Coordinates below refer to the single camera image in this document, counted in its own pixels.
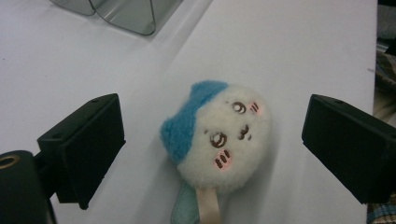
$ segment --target black bracket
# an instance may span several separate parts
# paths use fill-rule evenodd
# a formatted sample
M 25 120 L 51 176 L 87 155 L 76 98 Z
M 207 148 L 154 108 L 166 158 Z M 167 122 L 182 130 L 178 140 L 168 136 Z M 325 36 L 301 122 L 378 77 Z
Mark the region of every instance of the black bracket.
M 331 97 L 312 95 L 304 145 L 360 203 L 385 203 L 396 187 L 396 129 Z
M 87 209 L 125 144 L 120 100 L 90 100 L 37 139 L 40 152 L 0 155 L 0 223 L 56 223 L 50 197 Z

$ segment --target black eye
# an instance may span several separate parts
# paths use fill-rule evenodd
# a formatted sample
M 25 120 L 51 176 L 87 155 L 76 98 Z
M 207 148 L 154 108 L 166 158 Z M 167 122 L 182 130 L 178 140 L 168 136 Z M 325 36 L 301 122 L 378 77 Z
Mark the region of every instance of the black eye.
M 247 108 L 241 102 L 233 103 L 233 110 L 238 114 L 244 114 L 245 112 L 247 112 Z
M 213 147 L 221 148 L 225 146 L 227 142 L 227 135 L 224 133 L 215 133 L 210 136 L 210 143 Z

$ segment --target stuffed animal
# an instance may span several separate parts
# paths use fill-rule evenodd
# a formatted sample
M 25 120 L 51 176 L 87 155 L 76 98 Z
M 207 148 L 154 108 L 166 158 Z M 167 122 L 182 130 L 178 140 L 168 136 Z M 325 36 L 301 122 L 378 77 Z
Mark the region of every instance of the stuffed animal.
M 267 151 L 269 132 L 270 114 L 257 92 L 210 80 L 194 84 L 187 102 L 161 127 L 165 149 L 198 196 L 198 190 L 216 195 L 243 187 Z

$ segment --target light blue fabric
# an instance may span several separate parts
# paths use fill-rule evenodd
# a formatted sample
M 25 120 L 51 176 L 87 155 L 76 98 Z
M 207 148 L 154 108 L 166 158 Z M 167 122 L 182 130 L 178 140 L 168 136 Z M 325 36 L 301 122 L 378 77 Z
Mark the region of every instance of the light blue fabric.
M 210 102 L 228 84 L 220 81 L 202 81 L 191 87 L 189 100 L 161 127 L 161 139 L 171 158 L 179 165 L 191 148 L 197 110 Z
M 199 210 L 195 189 L 184 182 L 172 212 L 171 224 L 195 224 L 198 221 Z

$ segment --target cloth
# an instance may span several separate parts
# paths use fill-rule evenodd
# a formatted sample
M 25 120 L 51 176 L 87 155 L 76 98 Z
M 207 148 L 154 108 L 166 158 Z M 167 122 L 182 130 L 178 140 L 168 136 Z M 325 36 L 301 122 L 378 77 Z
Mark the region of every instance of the cloth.
M 376 54 L 375 103 L 373 115 L 392 126 L 396 116 L 396 57 L 382 52 Z M 396 192 L 387 203 L 367 204 L 367 223 L 396 224 Z

